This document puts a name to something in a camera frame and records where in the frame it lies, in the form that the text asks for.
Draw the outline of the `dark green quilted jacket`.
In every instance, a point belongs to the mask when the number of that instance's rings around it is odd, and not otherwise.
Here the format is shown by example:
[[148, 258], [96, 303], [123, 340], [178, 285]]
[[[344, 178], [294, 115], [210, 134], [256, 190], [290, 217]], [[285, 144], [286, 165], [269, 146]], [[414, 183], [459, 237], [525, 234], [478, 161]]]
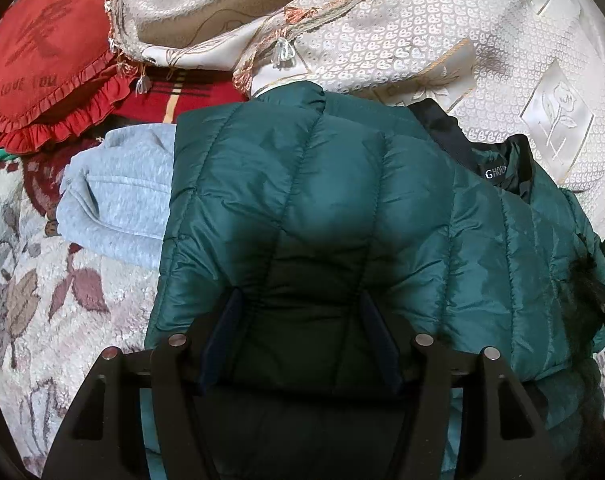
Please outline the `dark green quilted jacket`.
[[580, 270], [605, 285], [605, 237], [524, 136], [473, 143], [435, 102], [297, 82], [179, 117], [145, 344], [242, 291], [204, 381], [225, 479], [385, 473], [402, 402], [368, 302], [456, 351], [498, 348], [572, 472], [603, 406]]

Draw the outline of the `floral red white blanket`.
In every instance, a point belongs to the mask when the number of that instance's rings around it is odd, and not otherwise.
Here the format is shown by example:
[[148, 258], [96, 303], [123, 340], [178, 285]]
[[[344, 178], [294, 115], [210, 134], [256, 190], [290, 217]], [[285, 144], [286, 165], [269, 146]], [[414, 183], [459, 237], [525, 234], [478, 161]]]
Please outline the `floral red white blanket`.
[[152, 88], [77, 139], [0, 160], [0, 408], [18, 460], [40, 474], [68, 406], [103, 348], [142, 348], [157, 275], [68, 242], [54, 211], [65, 167], [104, 135], [237, 100], [212, 70], [153, 70]]

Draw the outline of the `light blue knit sweater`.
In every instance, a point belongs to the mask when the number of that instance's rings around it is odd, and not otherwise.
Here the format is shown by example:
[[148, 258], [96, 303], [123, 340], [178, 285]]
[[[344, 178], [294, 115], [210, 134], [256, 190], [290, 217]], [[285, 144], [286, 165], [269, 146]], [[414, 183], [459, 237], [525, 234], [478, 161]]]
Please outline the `light blue knit sweater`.
[[175, 138], [173, 124], [121, 127], [71, 157], [60, 182], [58, 234], [98, 255], [158, 269]]

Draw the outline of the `red heart ruffled pillow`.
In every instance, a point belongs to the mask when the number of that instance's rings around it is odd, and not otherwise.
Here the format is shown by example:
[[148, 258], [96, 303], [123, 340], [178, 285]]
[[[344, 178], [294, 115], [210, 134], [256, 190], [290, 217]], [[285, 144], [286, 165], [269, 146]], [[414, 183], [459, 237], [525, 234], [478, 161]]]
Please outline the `red heart ruffled pillow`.
[[18, 0], [0, 21], [0, 148], [14, 155], [81, 136], [131, 92], [109, 44], [107, 0]]

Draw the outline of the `beige embroidered bedspread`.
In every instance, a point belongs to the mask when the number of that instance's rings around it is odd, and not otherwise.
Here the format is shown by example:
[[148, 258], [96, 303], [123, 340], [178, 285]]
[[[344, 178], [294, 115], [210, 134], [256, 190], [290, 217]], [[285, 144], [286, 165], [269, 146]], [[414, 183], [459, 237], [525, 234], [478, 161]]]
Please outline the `beige embroidered bedspread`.
[[467, 138], [529, 139], [605, 236], [605, 0], [106, 0], [108, 41], [145, 67], [223, 70], [246, 96], [308, 80]]

